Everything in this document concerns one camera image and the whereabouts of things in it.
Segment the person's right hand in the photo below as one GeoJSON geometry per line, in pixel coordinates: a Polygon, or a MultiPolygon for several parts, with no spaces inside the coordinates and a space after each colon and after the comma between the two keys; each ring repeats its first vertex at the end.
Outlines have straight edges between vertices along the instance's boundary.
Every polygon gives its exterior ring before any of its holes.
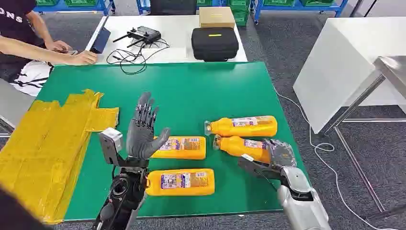
{"type": "Polygon", "coordinates": [[[82,65],[92,65],[98,61],[98,56],[90,51],[82,51],[71,59],[71,65],[82,66],[82,65]]]}

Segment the person's left hand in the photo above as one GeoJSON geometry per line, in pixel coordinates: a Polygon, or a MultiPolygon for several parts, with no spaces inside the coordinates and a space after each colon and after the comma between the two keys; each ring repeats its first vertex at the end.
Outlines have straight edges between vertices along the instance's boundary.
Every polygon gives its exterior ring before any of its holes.
{"type": "Polygon", "coordinates": [[[56,52],[65,52],[71,50],[72,47],[69,46],[67,43],[58,40],[58,41],[46,41],[45,46],[48,50],[56,51],[56,52]]]}

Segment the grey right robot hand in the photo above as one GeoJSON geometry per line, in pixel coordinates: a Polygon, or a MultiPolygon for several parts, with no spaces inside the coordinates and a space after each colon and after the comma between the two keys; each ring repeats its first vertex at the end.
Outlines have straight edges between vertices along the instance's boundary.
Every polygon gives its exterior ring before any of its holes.
{"type": "Polygon", "coordinates": [[[280,170],[282,167],[296,167],[297,161],[290,144],[277,139],[263,139],[269,152],[270,166],[272,170],[280,170]]]}

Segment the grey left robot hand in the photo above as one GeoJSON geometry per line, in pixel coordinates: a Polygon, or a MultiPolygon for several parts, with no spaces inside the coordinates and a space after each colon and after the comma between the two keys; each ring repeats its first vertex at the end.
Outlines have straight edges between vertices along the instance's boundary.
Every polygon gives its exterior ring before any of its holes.
{"type": "Polygon", "coordinates": [[[129,157],[147,160],[159,150],[170,137],[170,128],[162,129],[155,138],[155,122],[159,107],[153,106],[150,92],[144,92],[138,99],[134,115],[126,135],[126,151],[129,157]]]}

